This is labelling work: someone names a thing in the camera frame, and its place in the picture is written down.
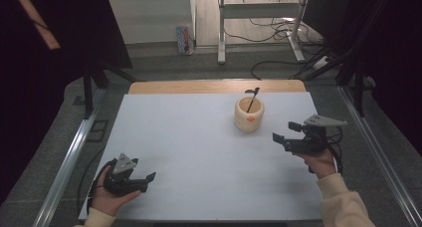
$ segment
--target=sleeve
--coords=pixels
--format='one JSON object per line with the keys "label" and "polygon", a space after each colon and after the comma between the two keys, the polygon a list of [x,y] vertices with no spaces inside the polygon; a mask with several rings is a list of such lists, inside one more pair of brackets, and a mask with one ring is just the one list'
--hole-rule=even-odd
{"label": "sleeve", "polygon": [[349,191],[339,173],[317,182],[322,193],[321,215],[325,227],[375,226],[365,204],[355,191]]}
{"label": "sleeve", "polygon": [[109,227],[114,222],[115,217],[104,214],[96,209],[90,208],[90,214],[85,221],[85,227]]}

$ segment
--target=white tabletop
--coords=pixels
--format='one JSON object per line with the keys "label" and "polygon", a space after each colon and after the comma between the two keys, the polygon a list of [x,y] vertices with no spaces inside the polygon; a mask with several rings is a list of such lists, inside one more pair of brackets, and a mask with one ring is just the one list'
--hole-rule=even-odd
{"label": "white tabletop", "polygon": [[[309,93],[259,94],[262,126],[234,125],[245,94],[126,95],[98,171],[124,152],[138,158],[131,179],[156,171],[146,193],[117,218],[150,221],[272,221],[320,219],[317,178],[273,142],[304,135],[288,129],[316,114]],[[81,219],[86,219],[85,208]]]}

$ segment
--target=gray floor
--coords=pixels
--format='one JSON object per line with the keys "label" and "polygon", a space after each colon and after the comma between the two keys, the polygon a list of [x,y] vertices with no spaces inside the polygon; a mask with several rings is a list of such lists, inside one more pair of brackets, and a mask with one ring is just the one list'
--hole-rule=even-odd
{"label": "gray floor", "polygon": [[[266,46],[243,44],[229,46],[227,62],[224,66],[219,66],[216,47],[211,43],[207,44],[197,49],[192,56],[178,55],[175,44],[128,46],[133,69],[126,72],[146,81],[253,79],[250,71],[258,62],[295,61],[290,46],[286,43]],[[263,79],[288,79],[302,66],[263,64],[256,68],[255,74]],[[334,84],[336,73],[337,70],[331,70],[314,81],[306,82],[306,87],[312,94],[319,114],[344,119],[349,123],[343,129],[344,140],[341,142],[346,184],[350,189],[360,193],[369,216],[376,226],[410,226]],[[97,116],[98,125],[102,124],[101,121],[107,121],[105,132],[90,133],[89,140],[84,145],[54,214],[51,226],[78,224],[80,208],[77,208],[77,191],[82,175],[89,166],[90,160],[106,145],[123,95],[129,89],[130,83],[122,77],[111,72],[106,72],[106,74],[110,85]],[[34,223],[84,117],[85,108],[81,102],[78,102],[84,99],[83,93],[82,80],[77,80],[67,86],[65,101],[54,123],[36,155],[0,208],[0,226],[30,226]],[[388,159],[417,206],[422,206],[421,156],[379,108],[370,92],[364,94],[363,107],[365,119],[377,136]],[[86,196],[90,188],[99,161],[98,157],[89,166],[82,184],[81,198]],[[152,222],[136,223],[119,220],[114,226],[152,226],[153,224]],[[317,227],[322,226],[322,223],[320,220],[295,221],[288,222],[288,226]]]}

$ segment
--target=human hand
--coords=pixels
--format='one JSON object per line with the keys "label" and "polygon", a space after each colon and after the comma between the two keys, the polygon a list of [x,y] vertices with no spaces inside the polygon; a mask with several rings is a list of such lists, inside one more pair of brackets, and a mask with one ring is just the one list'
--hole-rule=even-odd
{"label": "human hand", "polygon": [[115,216],[120,207],[140,195],[140,190],[133,191],[122,197],[116,197],[110,194],[103,184],[106,179],[110,166],[106,167],[97,183],[96,191],[94,192],[92,207],[96,210],[110,216]]}
{"label": "human hand", "polygon": [[328,149],[313,155],[299,153],[293,153],[293,155],[301,157],[305,161],[305,164],[313,170],[318,179],[336,173],[334,157]]}

